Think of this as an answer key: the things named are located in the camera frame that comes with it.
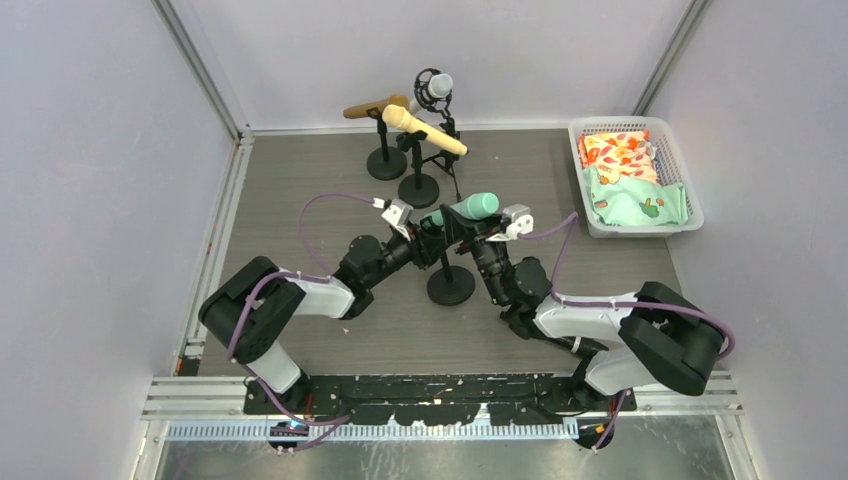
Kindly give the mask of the black round-base stand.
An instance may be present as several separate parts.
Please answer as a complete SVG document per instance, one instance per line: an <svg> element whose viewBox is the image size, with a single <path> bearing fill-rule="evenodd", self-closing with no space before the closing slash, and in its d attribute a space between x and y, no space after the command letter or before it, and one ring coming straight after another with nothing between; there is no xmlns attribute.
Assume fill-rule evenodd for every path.
<svg viewBox="0 0 848 480"><path fill-rule="evenodd" d="M433 238L433 242L438 243L435 251L441 263L441 268L428 279L427 294L437 305L457 306L472 296L475 280L471 271L450 263L448 251L466 239L471 223L447 204L441 204L437 212L441 218L440 226L435 221L435 213L420 222L422 228Z"/></svg>
<svg viewBox="0 0 848 480"><path fill-rule="evenodd" d="M401 177L407 168L406 154L397 147L390 147L388 127L377 108L367 110L369 118L377 122L380 147L372 151L366 161L367 172L377 180L389 181Z"/></svg>
<svg viewBox="0 0 848 480"><path fill-rule="evenodd" d="M423 209L433 205L440 196L438 182L422 172L424 159L421 143L425 141L425 132L402 133L398 136L398 148L412 155L413 173L406 176L398 186L398 198L414 209Z"/></svg>

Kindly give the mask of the green microphone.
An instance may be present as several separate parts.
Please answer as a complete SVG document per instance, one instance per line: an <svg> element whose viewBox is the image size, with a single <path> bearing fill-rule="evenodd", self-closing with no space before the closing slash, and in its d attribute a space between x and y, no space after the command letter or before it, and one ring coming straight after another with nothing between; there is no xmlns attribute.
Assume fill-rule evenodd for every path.
<svg viewBox="0 0 848 480"><path fill-rule="evenodd" d="M490 192L475 193L464 200L454 203L450 209L469 220L482 220L497 213L500 208L498 196ZM445 216L440 209L431 211L420 220L424 228L441 228Z"/></svg>

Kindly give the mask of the black tripod shock-mount stand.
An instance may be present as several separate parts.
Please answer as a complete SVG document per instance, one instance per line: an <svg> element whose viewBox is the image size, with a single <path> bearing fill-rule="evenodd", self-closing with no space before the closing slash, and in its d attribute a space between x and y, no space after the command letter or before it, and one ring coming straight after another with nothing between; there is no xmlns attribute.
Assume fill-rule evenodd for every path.
<svg viewBox="0 0 848 480"><path fill-rule="evenodd" d="M441 122L438 124L441 132L437 134L436 140L440 152L427 158L427 161L435 161L436 165L449 176L453 181L455 197L461 200L462 195L455 173L455 164L460 158L458 150L460 133L450 112L453 86L453 79L448 73L437 68L425 68L415 77L410 107L413 116L425 112L438 114L441 117Z"/></svg>

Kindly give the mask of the cream yellow microphone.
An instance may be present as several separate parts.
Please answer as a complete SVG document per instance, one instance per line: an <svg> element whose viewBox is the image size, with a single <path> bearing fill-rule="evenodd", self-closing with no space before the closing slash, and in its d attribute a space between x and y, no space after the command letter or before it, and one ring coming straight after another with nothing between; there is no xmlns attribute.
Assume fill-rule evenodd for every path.
<svg viewBox="0 0 848 480"><path fill-rule="evenodd" d="M455 139L414 117L407 109L400 106L387 106L382 112L382 120L391 128L408 133L424 133L425 139L431 144L453 155L464 156L468 147Z"/></svg>

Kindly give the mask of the gold microphone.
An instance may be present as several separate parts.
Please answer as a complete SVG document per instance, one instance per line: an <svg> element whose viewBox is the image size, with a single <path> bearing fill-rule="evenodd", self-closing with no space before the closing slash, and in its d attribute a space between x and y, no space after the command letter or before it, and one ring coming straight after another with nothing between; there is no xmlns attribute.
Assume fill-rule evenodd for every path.
<svg viewBox="0 0 848 480"><path fill-rule="evenodd" d="M384 109L391 105L409 109L410 100L405 95L392 94L382 100L348 107L343 111L343 117L346 119L381 118Z"/></svg>

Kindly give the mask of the white microphone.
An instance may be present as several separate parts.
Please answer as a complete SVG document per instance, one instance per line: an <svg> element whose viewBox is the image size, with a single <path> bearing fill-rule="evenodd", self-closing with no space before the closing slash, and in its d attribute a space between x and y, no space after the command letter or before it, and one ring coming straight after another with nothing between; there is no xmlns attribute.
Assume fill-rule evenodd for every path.
<svg viewBox="0 0 848 480"><path fill-rule="evenodd" d="M410 101L410 113L416 115L427 111L447 115L453 85L453 78L447 73L435 68L422 70L414 81L414 99Z"/></svg>

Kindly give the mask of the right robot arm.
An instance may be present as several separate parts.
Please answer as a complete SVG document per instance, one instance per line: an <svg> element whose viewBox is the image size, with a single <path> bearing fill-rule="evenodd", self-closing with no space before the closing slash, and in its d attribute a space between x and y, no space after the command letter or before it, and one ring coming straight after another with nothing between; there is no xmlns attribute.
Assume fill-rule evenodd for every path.
<svg viewBox="0 0 848 480"><path fill-rule="evenodd" d="M564 295L539 259L511 262L503 241L467 239L457 252L472 256L516 335L576 349L582 360L573 382L598 395L659 383L699 396L736 345L726 324L662 283L617 296Z"/></svg>

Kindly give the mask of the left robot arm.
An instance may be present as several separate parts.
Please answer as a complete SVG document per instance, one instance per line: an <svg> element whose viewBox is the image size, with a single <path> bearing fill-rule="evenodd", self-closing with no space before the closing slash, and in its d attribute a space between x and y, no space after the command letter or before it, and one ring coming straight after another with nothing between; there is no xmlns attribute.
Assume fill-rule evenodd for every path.
<svg viewBox="0 0 848 480"><path fill-rule="evenodd" d="M257 256L202 303L197 317L229 359L285 395L303 387L306 377L278 340L293 317L353 319L371 305L378 284L408 264L434 265L448 248L443 233L408 224L385 242L355 237L338 269L326 277L282 269Z"/></svg>

